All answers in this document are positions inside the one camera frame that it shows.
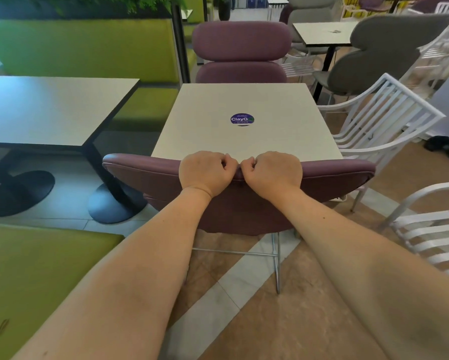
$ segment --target grey chair backrest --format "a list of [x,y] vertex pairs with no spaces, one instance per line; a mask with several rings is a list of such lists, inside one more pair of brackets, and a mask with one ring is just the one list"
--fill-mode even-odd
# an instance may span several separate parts
[[336,0],[288,0],[293,10],[332,8]]
[[331,69],[333,93],[359,95],[384,73],[400,79],[420,57],[419,47],[436,39],[449,15],[377,15],[357,24],[351,44],[359,50],[341,57]]
[[293,23],[327,23],[333,21],[330,8],[309,8],[293,10],[288,18],[288,27],[294,43],[302,43],[303,40],[293,27]]

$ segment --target black table leg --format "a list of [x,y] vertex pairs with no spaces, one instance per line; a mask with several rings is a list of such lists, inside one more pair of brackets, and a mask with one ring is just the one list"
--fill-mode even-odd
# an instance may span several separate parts
[[[335,49],[336,49],[335,45],[330,45],[328,47],[328,52],[326,52],[326,56],[324,57],[322,71],[327,72],[330,69],[331,61],[333,60],[333,55],[335,54]],[[322,89],[323,86],[319,83],[316,83],[315,91],[313,93],[313,99],[315,100],[315,102],[318,102]]]
[[103,158],[92,143],[83,146],[82,153],[103,181],[88,201],[88,212],[93,220],[115,224],[132,218],[144,209],[147,202],[143,193],[120,182],[103,168]]
[[55,185],[55,177],[35,170],[12,176],[0,164],[0,217],[19,214],[41,202]]
[[400,2],[400,0],[394,0],[393,3],[391,4],[391,8],[388,11],[388,14],[393,14],[396,10],[396,8],[398,7],[398,3]]

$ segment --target black round table foot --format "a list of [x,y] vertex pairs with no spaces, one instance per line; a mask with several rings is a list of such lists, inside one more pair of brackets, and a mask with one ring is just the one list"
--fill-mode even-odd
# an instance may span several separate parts
[[55,177],[44,170],[18,174],[6,186],[0,184],[0,218],[19,214],[40,203],[54,185]]
[[127,207],[118,202],[110,193],[106,185],[99,186],[88,201],[89,215],[101,224],[116,224],[129,220],[141,212],[148,202],[143,198],[143,193],[121,183],[121,188],[129,197],[134,207]]

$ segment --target purple chair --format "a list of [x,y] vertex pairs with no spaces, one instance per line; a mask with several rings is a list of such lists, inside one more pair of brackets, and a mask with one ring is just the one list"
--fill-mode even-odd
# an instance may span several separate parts
[[[179,160],[154,158],[133,154],[109,154],[103,158],[103,166],[120,181],[143,192],[151,206],[158,211],[181,192],[178,169]],[[374,177],[376,166],[366,160],[341,159],[303,162],[301,189],[319,202],[342,197],[361,187]],[[238,169],[230,185],[214,197],[204,211],[198,229],[227,234],[261,235],[275,234],[292,229],[293,225],[267,200],[258,196],[245,182]],[[208,250],[231,253],[230,251]],[[276,290],[280,292],[280,239],[276,235],[276,251],[263,254],[234,251],[233,254],[271,256],[276,272]]]
[[388,12],[391,8],[383,0],[358,0],[358,5],[361,9],[368,12]]
[[193,31],[193,50],[211,61],[196,75],[199,84],[286,83],[284,69],[271,62],[291,49],[287,25],[269,21],[215,21]]

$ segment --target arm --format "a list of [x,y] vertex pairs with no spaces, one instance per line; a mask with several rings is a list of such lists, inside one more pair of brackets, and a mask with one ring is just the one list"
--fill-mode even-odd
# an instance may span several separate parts
[[237,166],[220,153],[186,157],[181,194],[100,260],[13,359],[157,358],[200,218]]
[[393,360],[449,359],[449,277],[300,190],[297,158],[241,163],[246,182],[300,232],[344,301]]

